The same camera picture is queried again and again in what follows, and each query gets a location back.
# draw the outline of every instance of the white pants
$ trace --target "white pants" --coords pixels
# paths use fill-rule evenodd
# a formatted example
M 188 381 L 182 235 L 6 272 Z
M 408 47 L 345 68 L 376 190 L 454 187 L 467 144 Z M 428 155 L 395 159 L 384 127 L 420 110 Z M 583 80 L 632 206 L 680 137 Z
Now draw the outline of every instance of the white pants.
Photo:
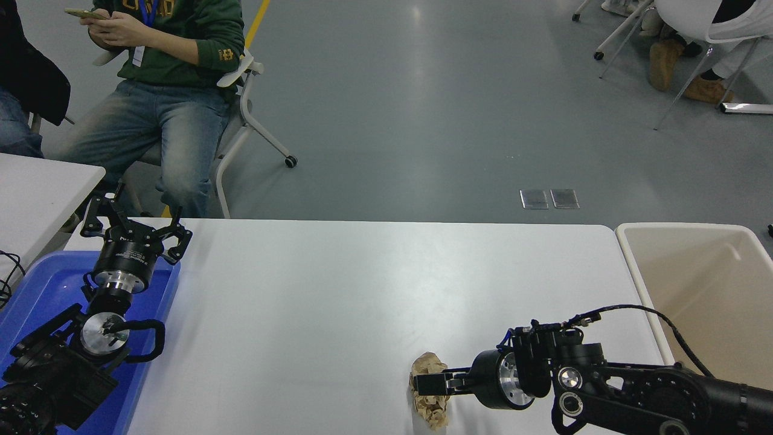
M 746 66 L 750 67 L 765 60 L 773 55 L 773 39 L 771 39 L 773 36 L 773 0 L 756 0 L 749 10 L 737 18 L 712 24 L 710 35 L 716 39 L 768 35 L 757 45 L 754 55 Z M 742 43 L 716 44 L 714 47 L 718 53 L 715 57 L 718 57 L 719 61 L 712 67 L 714 73 L 723 78 L 733 75 L 744 60 L 752 43 L 753 41 L 746 40 Z
M 746 53 L 749 52 L 752 43 L 754 43 L 753 40 L 746 40 L 742 43 L 717 44 L 716 47 L 720 50 L 718 53 L 719 61 L 711 69 L 722 78 L 728 78 L 733 75 L 738 70 L 738 67 L 741 66 L 741 62 L 744 60 Z M 766 36 L 760 40 L 751 59 L 746 63 L 746 67 L 767 60 L 771 56 L 773 56 L 773 39 L 770 36 Z

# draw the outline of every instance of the brown crumpled paper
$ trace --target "brown crumpled paper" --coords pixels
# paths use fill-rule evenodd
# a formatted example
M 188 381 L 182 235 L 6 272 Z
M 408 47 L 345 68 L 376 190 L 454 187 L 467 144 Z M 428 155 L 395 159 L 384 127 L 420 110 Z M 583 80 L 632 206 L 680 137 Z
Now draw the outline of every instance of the brown crumpled paper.
M 424 375 L 427 373 L 439 373 L 448 368 L 443 364 L 437 355 L 432 352 L 424 352 L 414 361 L 410 367 L 410 378 L 408 384 L 410 391 L 414 394 L 414 408 L 416 412 L 429 423 L 432 430 L 448 425 L 448 416 L 445 408 L 448 405 L 450 396 L 419 396 L 414 389 L 413 378 L 415 375 Z

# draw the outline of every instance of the table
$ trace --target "table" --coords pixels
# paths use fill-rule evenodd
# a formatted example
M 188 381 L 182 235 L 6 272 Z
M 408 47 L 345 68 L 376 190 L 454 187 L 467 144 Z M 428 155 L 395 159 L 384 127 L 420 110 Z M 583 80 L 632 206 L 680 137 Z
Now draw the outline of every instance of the table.
M 597 225 L 182 222 L 193 239 L 130 435 L 554 433 L 552 393 L 525 411 L 453 397 L 432 432 L 412 413 L 410 365 L 433 351 L 469 366 L 508 327 L 639 303 Z M 585 342 L 609 361 L 662 364 L 643 312 L 603 318 Z
M 102 176 L 99 166 L 0 153 L 0 249 L 26 268 Z M 0 279 L 12 267 L 0 257 Z

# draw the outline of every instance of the gray floor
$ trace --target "gray floor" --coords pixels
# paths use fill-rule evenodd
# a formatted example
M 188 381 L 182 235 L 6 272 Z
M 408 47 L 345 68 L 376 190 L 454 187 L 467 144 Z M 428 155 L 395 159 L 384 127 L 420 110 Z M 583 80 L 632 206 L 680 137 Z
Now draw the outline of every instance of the gray floor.
M 256 3 L 244 3 L 248 25 Z M 571 22 L 579 4 L 275 0 L 252 47 L 266 66 L 254 113 L 299 164 L 286 168 L 255 136 L 226 174 L 233 216 L 711 222 L 746 226 L 773 252 L 773 117 L 685 100 L 653 131 L 677 88 L 648 85 L 653 40 L 635 38 L 600 80 L 592 54 L 622 18 L 599 0 Z M 20 5 L 22 18 L 36 7 Z M 96 51 L 82 29 L 67 30 L 83 50 L 75 61 L 50 28 L 27 28 L 70 69 L 76 117 L 116 82 L 117 65 L 87 65 Z M 681 61 L 675 83 L 695 64 Z M 737 100 L 771 102 L 772 79 L 770 63 L 751 68 Z M 62 130 L 47 130 L 45 146 Z M 524 210 L 521 189 L 575 189 L 581 208 Z

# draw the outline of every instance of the beige plastic bin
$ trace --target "beige plastic bin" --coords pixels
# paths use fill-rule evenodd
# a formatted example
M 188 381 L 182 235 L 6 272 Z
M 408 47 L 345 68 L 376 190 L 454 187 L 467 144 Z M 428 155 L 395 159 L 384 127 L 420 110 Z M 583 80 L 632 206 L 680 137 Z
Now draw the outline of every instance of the beige plastic bin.
M 643 305 L 668 316 L 716 377 L 773 389 L 773 261 L 753 232 L 642 223 L 615 233 Z M 647 315 L 666 364 L 697 372 L 668 325 Z

